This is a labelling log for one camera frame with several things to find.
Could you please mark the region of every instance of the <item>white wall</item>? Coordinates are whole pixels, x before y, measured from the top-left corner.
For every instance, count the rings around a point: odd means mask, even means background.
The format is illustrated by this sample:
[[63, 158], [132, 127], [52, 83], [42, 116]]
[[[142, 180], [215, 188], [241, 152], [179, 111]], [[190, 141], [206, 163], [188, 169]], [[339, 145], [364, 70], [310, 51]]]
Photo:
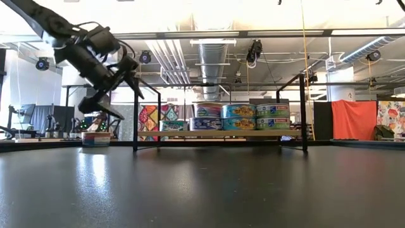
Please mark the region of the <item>white wall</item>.
[[37, 70], [33, 63], [18, 58], [14, 50], [7, 50], [5, 71], [0, 125], [7, 125], [9, 105], [60, 104], [61, 75], [50, 70]]

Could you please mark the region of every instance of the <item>wooden shelf board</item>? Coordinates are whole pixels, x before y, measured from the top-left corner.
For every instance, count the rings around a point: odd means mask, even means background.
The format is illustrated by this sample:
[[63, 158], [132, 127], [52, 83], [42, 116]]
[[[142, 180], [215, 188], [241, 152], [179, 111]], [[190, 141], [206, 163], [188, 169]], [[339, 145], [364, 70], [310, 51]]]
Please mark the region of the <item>wooden shelf board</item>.
[[300, 136], [299, 130], [197, 130], [138, 132], [138, 136]]

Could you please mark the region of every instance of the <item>ventilation pipe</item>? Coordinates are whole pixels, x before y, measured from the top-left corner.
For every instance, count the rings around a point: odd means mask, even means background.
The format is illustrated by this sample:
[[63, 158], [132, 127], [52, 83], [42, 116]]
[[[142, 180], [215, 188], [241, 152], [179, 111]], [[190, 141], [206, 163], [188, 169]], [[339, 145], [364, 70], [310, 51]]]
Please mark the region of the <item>ventilation pipe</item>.
[[[402, 18], [398, 22], [394, 24], [393, 27], [404, 28], [405, 27], [405, 18]], [[339, 60], [342, 63], [354, 63], [356, 60], [365, 57], [366, 55], [398, 40], [401, 36], [382, 36], [374, 41], [369, 42], [368, 44], [364, 45], [363, 47], [351, 52], [343, 54]]]
[[[222, 76], [223, 66], [204, 65], [204, 64], [216, 64], [224, 63], [227, 57], [228, 44], [199, 44], [199, 59], [201, 66], [201, 72], [204, 83], [220, 83]], [[203, 87], [204, 99], [208, 101], [214, 101], [219, 99], [218, 86]]]

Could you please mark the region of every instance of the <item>blue tuna can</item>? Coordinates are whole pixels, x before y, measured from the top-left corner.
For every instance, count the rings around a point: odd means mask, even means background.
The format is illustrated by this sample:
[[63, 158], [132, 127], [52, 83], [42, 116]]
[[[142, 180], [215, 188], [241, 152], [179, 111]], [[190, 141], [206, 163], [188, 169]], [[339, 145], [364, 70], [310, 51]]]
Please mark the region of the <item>blue tuna can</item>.
[[228, 104], [222, 106], [221, 117], [255, 117], [256, 106], [253, 104]]
[[217, 117], [190, 118], [190, 130], [220, 130], [222, 122]]
[[187, 130], [187, 121], [180, 120], [160, 120], [160, 131], [180, 131]]
[[254, 130], [256, 120], [254, 118], [234, 117], [222, 119], [223, 130]]
[[198, 103], [195, 104], [196, 117], [221, 117], [222, 104], [220, 103]]

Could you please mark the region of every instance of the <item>ceiling light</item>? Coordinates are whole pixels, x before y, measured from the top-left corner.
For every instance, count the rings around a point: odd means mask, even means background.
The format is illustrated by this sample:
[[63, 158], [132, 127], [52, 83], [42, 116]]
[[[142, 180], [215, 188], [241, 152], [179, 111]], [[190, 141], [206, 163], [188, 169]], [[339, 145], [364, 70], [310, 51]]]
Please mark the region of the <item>ceiling light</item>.
[[236, 44], [236, 40], [223, 40], [223, 39], [199, 39], [190, 40], [190, 44]]
[[[307, 30], [305, 35], [322, 35], [323, 30]], [[302, 35], [302, 30], [275, 30], [275, 31], [253, 31], [248, 32], [248, 36], [260, 37], [260, 36], [281, 36], [281, 35]]]
[[167, 32], [165, 33], [166, 38], [184, 38], [184, 37], [219, 37], [219, 38], [224, 38], [224, 37], [235, 37], [238, 36], [239, 32], [223, 32], [223, 31], [217, 31], [217, 32]]
[[405, 28], [339, 29], [332, 31], [332, 35], [392, 35], [392, 34], [405, 34]]

